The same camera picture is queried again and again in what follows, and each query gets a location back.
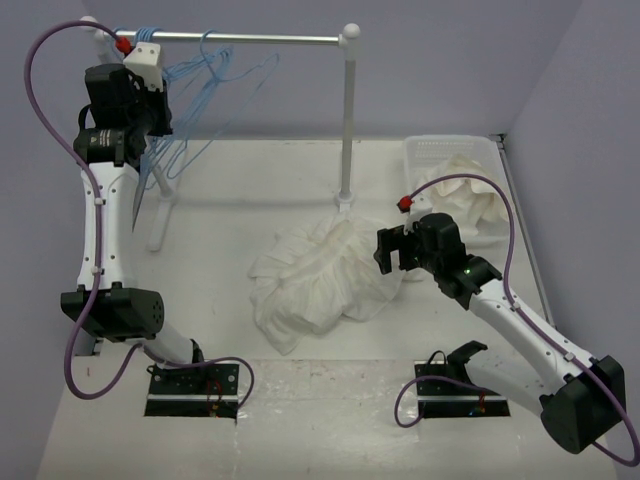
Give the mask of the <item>bundle of blue hangers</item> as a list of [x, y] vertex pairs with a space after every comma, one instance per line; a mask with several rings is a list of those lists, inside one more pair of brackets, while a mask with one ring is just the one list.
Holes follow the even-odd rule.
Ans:
[[197, 37], [198, 53], [188, 60], [182, 60], [162, 68], [162, 79], [166, 81], [165, 92], [173, 104], [179, 97], [190, 92], [189, 103], [174, 123], [174, 132], [160, 139], [150, 141], [150, 151], [143, 156], [141, 182], [145, 190], [160, 184], [162, 180], [175, 180], [193, 164], [214, 142], [212, 139], [195, 152], [189, 151], [195, 127], [209, 107], [217, 90], [227, 78], [234, 51], [230, 45], [222, 45], [214, 51], [204, 47], [206, 38], [212, 32], [204, 32]]

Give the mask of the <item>white skirt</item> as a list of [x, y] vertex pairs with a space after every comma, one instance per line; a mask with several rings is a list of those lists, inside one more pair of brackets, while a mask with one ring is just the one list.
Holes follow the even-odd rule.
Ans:
[[272, 248], [248, 270], [253, 321], [282, 356], [307, 336], [326, 335], [341, 318], [367, 322], [424, 273], [380, 273], [373, 258], [377, 219], [341, 213], [275, 235]]

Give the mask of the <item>blue wire hanger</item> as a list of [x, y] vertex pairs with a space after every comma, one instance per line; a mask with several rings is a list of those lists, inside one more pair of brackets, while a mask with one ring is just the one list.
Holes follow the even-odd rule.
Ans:
[[[236, 109], [236, 111], [231, 113], [231, 114], [229, 114], [228, 117], [224, 118], [223, 122], [214, 130], [214, 132], [211, 134], [211, 137], [204, 141], [204, 143], [206, 141], [210, 140], [210, 139], [212, 139], [214, 142], [216, 142], [224, 134], [227, 133], [227, 131], [234, 125], [234, 123], [236, 123], [240, 119], [240, 117], [244, 114], [244, 111], [247, 109], [247, 107], [253, 101], [254, 97], [260, 92], [260, 90], [262, 89], [263, 85], [269, 80], [269, 77], [273, 74], [274, 70], [279, 66], [279, 63], [280, 63], [280, 55], [277, 52], [275, 52], [275, 53], [272, 53], [272, 54], [268, 55], [267, 57], [262, 59], [260, 62], [249, 66], [247, 69], [245, 69], [243, 71], [233, 72], [232, 71], [232, 67], [234, 66], [234, 60], [235, 60], [234, 46], [232, 44], [229, 44], [229, 43], [224, 43], [222, 45], [230, 45], [230, 46], [233, 47], [233, 51], [234, 51], [233, 61], [232, 61], [231, 66], [229, 67], [227, 73], [225, 74], [225, 76], [227, 78], [230, 78], [232, 81], [230, 83], [224, 83], [219, 87], [219, 89], [217, 90], [217, 93], [216, 93], [215, 97], [213, 98], [213, 100], [211, 101], [209, 107], [207, 107], [206, 111], [203, 113], [198, 126], [195, 127], [195, 131], [193, 133], [192, 140], [190, 141], [190, 144], [189, 144], [189, 151], [191, 153], [195, 152], [196, 149], [198, 149], [198, 148], [200, 148], [200, 147], [202, 147], [204, 145], [203, 144], [200, 147], [193, 148], [191, 146], [191, 143], [195, 139], [195, 134], [196, 134], [197, 128], [202, 125], [202, 118], [203, 118], [204, 114], [207, 113], [207, 111], [209, 111], [211, 107], [215, 106], [221, 100], [222, 95], [224, 93], [227, 93], [232, 86], [240, 84], [240, 83], [244, 82], [246, 79], [253, 78], [253, 79], [256, 80], [255, 85], [248, 92], [248, 94], [245, 97], [245, 99], [243, 100], [243, 102], [238, 105], [238, 108]], [[205, 44], [204, 44], [204, 47], [208, 51], [214, 51], [214, 50], [216, 50], [218, 48], [218, 47], [216, 47], [215, 49], [210, 49]], [[184, 107], [186, 107], [188, 105], [191, 96], [192, 96], [192, 94], [190, 92], [188, 92], [188, 93], [184, 94], [183, 96], [179, 97], [178, 100], [180, 100], [183, 97], [185, 97], [187, 99], [186, 105], [181, 108], [179, 113], [181, 113], [182, 110], [184, 109]]]

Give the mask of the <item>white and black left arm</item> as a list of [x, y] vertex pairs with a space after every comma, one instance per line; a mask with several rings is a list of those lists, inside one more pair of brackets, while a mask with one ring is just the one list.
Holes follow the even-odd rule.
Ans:
[[171, 131], [166, 95], [122, 64], [87, 69], [85, 86], [90, 102], [73, 142], [86, 165], [84, 260], [61, 309], [95, 338], [140, 343], [153, 359], [176, 364], [174, 383], [198, 392], [208, 379], [202, 350], [168, 323], [161, 295], [139, 287], [133, 260], [141, 157], [147, 136]]

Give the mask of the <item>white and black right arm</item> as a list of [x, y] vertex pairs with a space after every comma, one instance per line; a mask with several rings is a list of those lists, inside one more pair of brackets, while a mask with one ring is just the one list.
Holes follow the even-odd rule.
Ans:
[[399, 269], [432, 274], [445, 296], [490, 325], [521, 357], [509, 362], [468, 342], [448, 357], [446, 380], [454, 391], [482, 387], [505, 397], [538, 416], [572, 454], [627, 421], [622, 366], [578, 347], [522, 303], [493, 265], [467, 252], [451, 216], [427, 214], [410, 228], [379, 230], [374, 258], [382, 273], [392, 272], [394, 253]]

